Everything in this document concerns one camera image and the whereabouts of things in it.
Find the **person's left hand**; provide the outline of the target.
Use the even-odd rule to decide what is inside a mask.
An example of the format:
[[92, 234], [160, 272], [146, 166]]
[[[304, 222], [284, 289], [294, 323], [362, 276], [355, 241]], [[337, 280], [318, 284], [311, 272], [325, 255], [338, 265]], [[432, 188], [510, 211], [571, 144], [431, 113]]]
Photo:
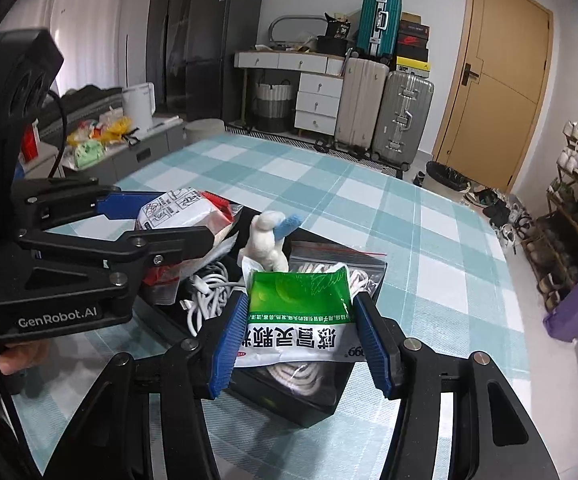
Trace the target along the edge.
[[8, 344], [0, 352], [0, 371], [4, 375], [13, 375], [42, 364], [47, 359], [51, 346], [50, 340], [27, 341]]

